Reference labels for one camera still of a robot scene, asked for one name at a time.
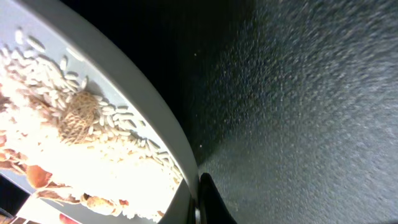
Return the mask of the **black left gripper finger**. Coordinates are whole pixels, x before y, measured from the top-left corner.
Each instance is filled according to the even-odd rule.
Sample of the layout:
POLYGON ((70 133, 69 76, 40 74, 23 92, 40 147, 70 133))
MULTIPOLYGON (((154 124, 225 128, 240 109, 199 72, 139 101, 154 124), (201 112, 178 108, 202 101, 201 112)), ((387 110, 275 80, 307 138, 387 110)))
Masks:
POLYGON ((196 224, 237 224, 216 188, 209 173, 202 173, 199 182, 196 224))

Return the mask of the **grey plate with food scraps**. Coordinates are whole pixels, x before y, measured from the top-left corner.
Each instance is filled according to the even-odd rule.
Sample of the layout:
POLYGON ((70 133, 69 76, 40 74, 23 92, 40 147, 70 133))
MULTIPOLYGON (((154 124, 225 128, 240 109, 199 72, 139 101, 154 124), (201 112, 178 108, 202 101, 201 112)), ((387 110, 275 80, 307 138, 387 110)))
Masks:
POLYGON ((1 1, 1 43, 14 48, 17 28, 41 41, 54 60, 72 50, 70 67, 88 76, 91 91, 143 118, 145 133, 170 153, 183 175, 161 223, 199 223, 198 167, 190 144, 164 99, 135 64, 60 1, 1 1))

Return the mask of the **round black serving tray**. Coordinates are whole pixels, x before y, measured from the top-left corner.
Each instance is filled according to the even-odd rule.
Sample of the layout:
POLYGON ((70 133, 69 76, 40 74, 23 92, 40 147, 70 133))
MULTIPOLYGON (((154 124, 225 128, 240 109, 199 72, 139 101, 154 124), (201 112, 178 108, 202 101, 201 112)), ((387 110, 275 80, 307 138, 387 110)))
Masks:
POLYGON ((60 1, 170 108, 238 223, 397 222, 396 1, 60 1))

